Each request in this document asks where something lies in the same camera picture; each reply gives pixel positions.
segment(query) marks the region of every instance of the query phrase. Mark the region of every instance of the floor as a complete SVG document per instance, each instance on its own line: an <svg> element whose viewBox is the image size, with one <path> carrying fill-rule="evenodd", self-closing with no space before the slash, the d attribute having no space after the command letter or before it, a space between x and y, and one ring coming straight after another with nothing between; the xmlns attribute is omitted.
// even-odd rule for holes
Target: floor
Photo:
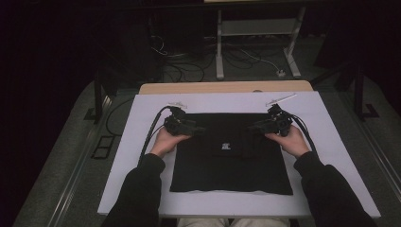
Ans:
<svg viewBox="0 0 401 227"><path fill-rule="evenodd" d="M225 81L293 79L282 48L288 37L249 37L224 40L223 63ZM205 40L206 55L198 58L186 53L168 53L163 82L216 81L213 38ZM323 37L306 37L297 41L294 58L301 79L312 80L326 71L313 66ZM287 75L278 78L276 67ZM353 159L362 180L382 215L376 220L380 227L396 226L401 222L401 198L397 182L401 174L401 118L391 108L380 89L365 79L364 103L372 104L380 117L361 122L352 111L353 88L338 92L334 83L338 75L317 84L323 102L335 123L341 139ZM44 170L35 183L14 226L100 226L104 216L96 209L113 164L120 136L124 130L135 89L121 89L116 96L105 99L100 122L84 120L94 108L93 84L82 91L61 136L50 154ZM107 159L93 159L101 136L111 136ZM377 161L387 158L390 170ZM303 227L314 226L313 219L299 220Z"/></svg>

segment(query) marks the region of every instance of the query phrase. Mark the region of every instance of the white table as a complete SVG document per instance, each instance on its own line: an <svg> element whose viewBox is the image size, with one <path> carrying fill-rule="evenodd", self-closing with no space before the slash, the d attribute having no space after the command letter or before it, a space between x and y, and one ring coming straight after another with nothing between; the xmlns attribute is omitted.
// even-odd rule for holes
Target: white table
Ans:
<svg viewBox="0 0 401 227"><path fill-rule="evenodd" d="M154 116L168 102L187 105L185 111L192 113L265 113L266 103L272 99L292 95L294 92L270 93L220 93L220 94L169 94L138 95L115 156L98 213L107 215L113 207L126 174L136 167L139 155ZM380 214L366 189L340 136L317 92L296 92L297 96L280 103L282 109L300 116L307 124L324 164L335 166L356 192L365 211L372 217ZM169 111L164 111L158 125L163 124ZM150 150L154 138L150 141ZM295 159L283 152L293 196L264 192L169 192L175 152L164 159L166 169L162 173L161 217L275 217L301 218L310 216L307 201L301 187L301 177L293 168Z"/></svg>

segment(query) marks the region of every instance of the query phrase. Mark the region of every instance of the hand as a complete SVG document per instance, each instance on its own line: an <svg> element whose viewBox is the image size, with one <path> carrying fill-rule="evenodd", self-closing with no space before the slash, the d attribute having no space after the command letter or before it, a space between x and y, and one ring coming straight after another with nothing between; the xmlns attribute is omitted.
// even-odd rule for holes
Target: hand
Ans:
<svg viewBox="0 0 401 227"><path fill-rule="evenodd" d="M189 135L171 135L165 127L161 127L156 136L153 148L150 153L156 154L163 158L165 154L169 153L174 147L182 140L189 139Z"/></svg>
<svg viewBox="0 0 401 227"><path fill-rule="evenodd" d="M290 126L289 134L286 137L275 133L266 133L265 136L279 143L284 151L293 155L295 158L299 158L310 151L301 131L293 125Z"/></svg>

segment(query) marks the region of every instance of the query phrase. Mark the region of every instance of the white logo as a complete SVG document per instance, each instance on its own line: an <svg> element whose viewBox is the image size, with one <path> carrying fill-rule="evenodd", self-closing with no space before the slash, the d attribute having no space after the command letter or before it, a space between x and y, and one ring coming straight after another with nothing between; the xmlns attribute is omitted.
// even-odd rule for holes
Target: white logo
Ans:
<svg viewBox="0 0 401 227"><path fill-rule="evenodd" d="M224 143L221 145L221 149L231 149L230 148L230 143Z"/></svg>

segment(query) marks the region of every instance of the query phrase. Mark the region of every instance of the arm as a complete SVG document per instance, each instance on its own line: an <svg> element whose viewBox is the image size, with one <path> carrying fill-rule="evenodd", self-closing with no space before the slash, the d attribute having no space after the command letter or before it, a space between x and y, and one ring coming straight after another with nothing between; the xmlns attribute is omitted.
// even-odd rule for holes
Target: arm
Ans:
<svg viewBox="0 0 401 227"><path fill-rule="evenodd" d="M376 226L345 178L333 166L323 165L309 151L297 128L291 126L287 137L276 134L266 136L297 158L294 167L302 176L302 187L318 227Z"/></svg>
<svg viewBox="0 0 401 227"><path fill-rule="evenodd" d="M127 174L117 202L102 226L158 226L162 181L162 158L186 135L172 136L165 128L157 134L154 146L142 164Z"/></svg>

